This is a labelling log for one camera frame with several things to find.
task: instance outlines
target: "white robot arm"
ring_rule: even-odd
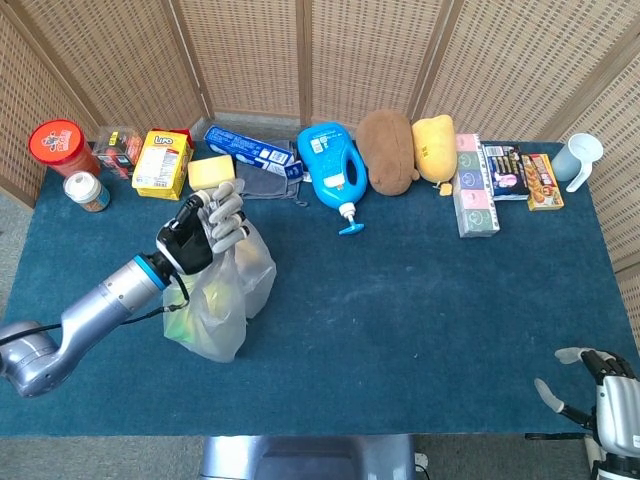
[[[555,355],[563,364],[582,361],[596,381],[596,405],[589,415],[556,397],[544,381],[535,380],[549,408],[592,430],[606,452],[605,460],[593,465],[592,478],[640,479],[640,382],[629,363],[615,353],[592,348],[563,348]]]
[[[241,207],[242,199],[231,183],[198,191],[162,227],[156,239],[157,252],[136,255],[65,310],[60,323],[42,326],[28,321],[0,327],[0,375],[24,397],[42,395],[59,386],[114,328],[186,306],[189,294],[179,274],[204,270],[215,254],[246,238],[249,231],[242,225]],[[129,319],[159,295],[172,277],[180,285],[185,303]],[[60,346],[46,333],[54,328],[62,328]]]

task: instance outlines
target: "plastic bag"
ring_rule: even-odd
[[[196,275],[183,277],[191,301],[186,308],[164,314],[164,336],[216,362],[231,362],[244,343],[247,318],[264,307],[276,277],[276,265],[250,222],[249,236]],[[180,303],[171,284],[164,305]]]

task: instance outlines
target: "blue table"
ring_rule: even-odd
[[[88,214],[47,175],[9,321],[57,322],[133,254],[154,250],[178,204],[103,180],[112,204]],[[122,327],[54,392],[22,399],[0,385],[0,433],[567,431],[573,426],[540,401],[534,377],[583,408],[595,391],[586,371],[560,365],[553,352],[594,346],[637,359],[587,188],[565,194],[557,212],[500,203],[502,231],[487,239],[458,238],[452,199],[424,181],[400,197],[369,189],[357,215],[366,229],[350,238],[338,237],[344,220],[309,185],[301,198],[307,208],[246,203],[278,276],[233,363],[163,338],[160,318]]]

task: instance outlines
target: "woven room divider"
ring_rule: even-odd
[[[606,151],[589,182],[596,211],[640,332],[640,280],[627,275],[640,264],[640,0],[16,0],[0,12],[0,187],[23,204],[43,178],[26,139],[52,117],[90,138],[100,124],[189,127],[229,111],[354,128],[383,107],[448,113],[486,139],[589,131]]]

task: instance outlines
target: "gray floor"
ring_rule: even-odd
[[[265,139],[293,139],[298,131],[297,122],[285,119],[256,119],[247,124],[243,116],[220,117],[227,128],[247,134],[259,131],[258,136]],[[31,216],[0,195],[0,219],[2,319]],[[426,435],[417,437],[416,444],[429,457],[432,480],[589,478],[582,441],[527,441],[521,435]],[[0,480],[195,478],[201,449],[199,437],[0,437]]]

